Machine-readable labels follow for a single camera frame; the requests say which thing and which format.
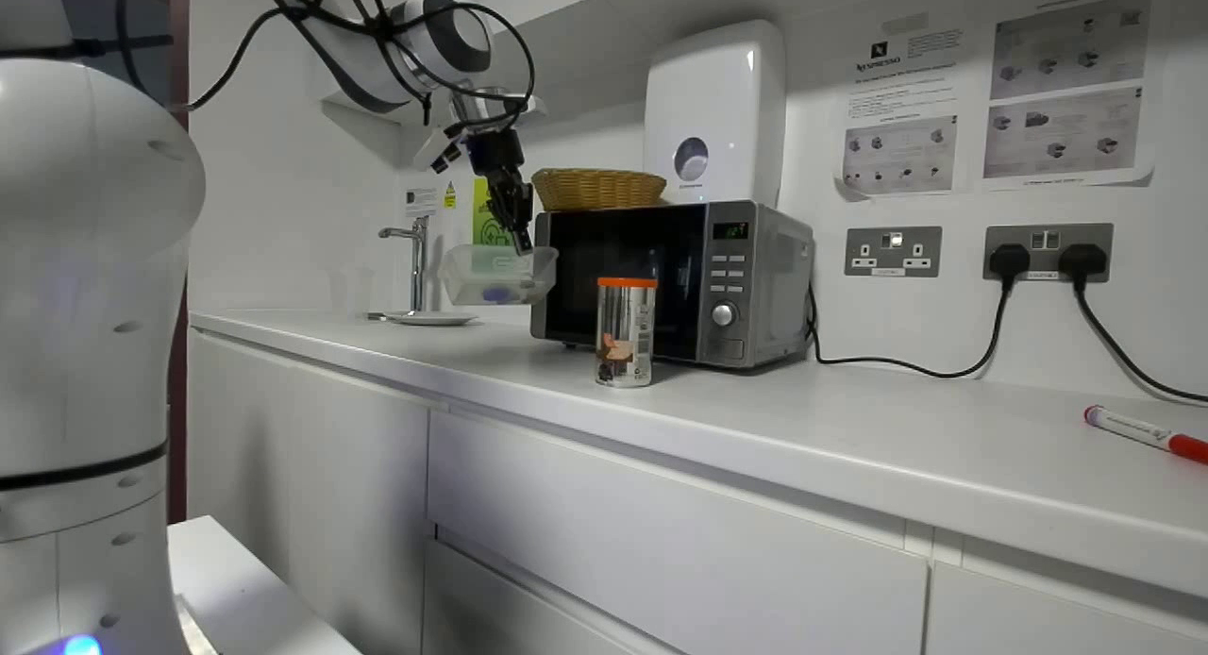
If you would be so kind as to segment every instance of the blue light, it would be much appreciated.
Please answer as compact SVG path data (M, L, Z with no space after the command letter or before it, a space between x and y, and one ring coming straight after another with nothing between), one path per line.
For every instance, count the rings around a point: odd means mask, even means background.
M72 636L63 645L63 655L100 655L100 644L91 636Z

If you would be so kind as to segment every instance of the microwave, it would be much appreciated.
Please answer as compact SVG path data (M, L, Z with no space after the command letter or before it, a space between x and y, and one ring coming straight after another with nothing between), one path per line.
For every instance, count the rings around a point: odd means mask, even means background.
M656 358L751 369L806 348L811 226L754 202L544 213L557 283L536 338L594 346L598 278L655 278Z

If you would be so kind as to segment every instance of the metal can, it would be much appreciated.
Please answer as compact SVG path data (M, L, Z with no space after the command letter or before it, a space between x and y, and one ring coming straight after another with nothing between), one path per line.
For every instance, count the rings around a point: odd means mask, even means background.
M617 388L650 384L658 280L600 278L596 309L596 382Z

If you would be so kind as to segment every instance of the orange lid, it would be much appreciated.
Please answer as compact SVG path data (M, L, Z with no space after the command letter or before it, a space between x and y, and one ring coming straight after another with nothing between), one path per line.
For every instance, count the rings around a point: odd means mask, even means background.
M600 278L596 284L602 288L639 288L652 290L658 288L658 280L641 280L638 278Z

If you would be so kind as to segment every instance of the faucet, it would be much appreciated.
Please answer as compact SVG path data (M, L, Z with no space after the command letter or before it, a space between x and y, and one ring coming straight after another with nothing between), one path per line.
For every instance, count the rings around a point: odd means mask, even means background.
M424 309L424 273L428 271L428 216L419 216L411 230L381 228L379 238L410 238L411 242L411 309Z

